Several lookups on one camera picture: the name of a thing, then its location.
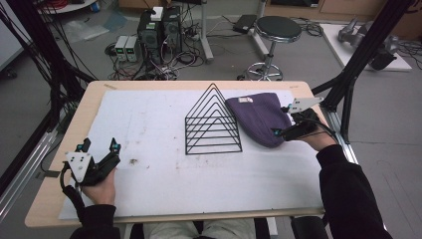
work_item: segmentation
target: black strap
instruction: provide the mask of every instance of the black strap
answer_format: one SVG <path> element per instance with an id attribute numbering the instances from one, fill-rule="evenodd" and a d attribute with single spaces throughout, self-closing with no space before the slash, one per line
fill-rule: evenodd
<path id="1" fill-rule="evenodd" d="M 82 196 L 73 186 L 65 186 L 65 173 L 68 169 L 71 169 L 71 167 L 69 166 L 68 162 L 65 162 L 65 165 L 63 166 L 62 172 L 60 174 L 60 185 L 62 186 L 63 193 L 69 197 L 77 209 L 77 215 L 81 223 L 84 224 L 85 203 L 82 199 Z"/>

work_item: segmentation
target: purple cloth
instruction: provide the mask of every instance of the purple cloth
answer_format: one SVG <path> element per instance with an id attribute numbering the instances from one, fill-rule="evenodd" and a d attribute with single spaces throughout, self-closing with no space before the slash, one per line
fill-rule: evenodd
<path id="1" fill-rule="evenodd" d="M 266 147 L 277 147 L 284 142 L 274 136 L 271 128 L 285 129 L 292 125 L 288 115 L 281 111 L 277 94 L 261 93 L 226 100 L 245 133 Z"/>

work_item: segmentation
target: triangular wire frame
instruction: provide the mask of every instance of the triangular wire frame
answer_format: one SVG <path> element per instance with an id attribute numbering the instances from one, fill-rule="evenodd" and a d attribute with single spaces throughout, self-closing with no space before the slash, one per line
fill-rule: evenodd
<path id="1" fill-rule="evenodd" d="M 236 118 L 221 92 L 211 84 L 185 118 L 186 154 L 240 152 Z"/>

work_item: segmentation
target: concrete floor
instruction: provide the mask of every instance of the concrete floor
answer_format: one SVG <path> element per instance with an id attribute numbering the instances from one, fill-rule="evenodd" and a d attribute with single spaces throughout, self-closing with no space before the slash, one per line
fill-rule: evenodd
<path id="1" fill-rule="evenodd" d="M 93 14 L 89 10 L 61 16 L 64 23 L 86 20 L 90 26 L 102 25 L 115 12 L 102 9 Z M 210 19 L 211 29 L 222 18 Z M 112 73 L 112 63 L 104 50 L 120 35 L 136 33 L 136 21 L 126 21 L 121 28 L 91 41 L 80 41 L 72 48 L 87 67 L 101 80 Z M 227 23 L 217 29 L 230 29 Z M 180 71 L 178 81 L 236 80 L 249 65 L 260 62 L 253 42 L 247 36 L 229 39 L 209 38 L 215 60 L 200 67 Z M 57 42 L 65 52 L 63 40 Z M 422 71 L 410 58 L 406 62 L 410 72 L 361 73 L 354 88 L 349 139 L 359 164 L 362 165 L 376 195 L 384 223 L 393 238 L 422 238 Z M 281 67 L 285 81 L 305 81 L 311 88 L 336 77 L 341 72 L 323 37 L 303 33 L 289 45 L 279 44 L 274 64 Z M 13 63 L 18 78 L 0 81 L 0 172 L 18 153 L 29 135 L 49 109 L 49 87 L 34 64 L 25 55 Z M 30 180 L 6 218 L 0 224 L 0 239 L 68 238 L 75 228 L 28 228 L 24 224 L 42 180 Z M 279 238 L 293 238 L 289 220 L 277 218 Z"/>

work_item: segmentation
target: black jacket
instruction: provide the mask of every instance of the black jacket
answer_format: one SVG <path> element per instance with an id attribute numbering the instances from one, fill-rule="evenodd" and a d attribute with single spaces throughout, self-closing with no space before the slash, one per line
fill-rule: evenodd
<path id="1" fill-rule="evenodd" d="M 319 186 L 325 214 L 334 239 L 391 238 L 384 230 L 381 214 L 362 168 L 347 161 L 340 145 L 321 150 L 316 158 L 321 166 Z M 71 239 L 118 239 L 112 226 L 115 207 L 86 208 L 83 227 Z"/>

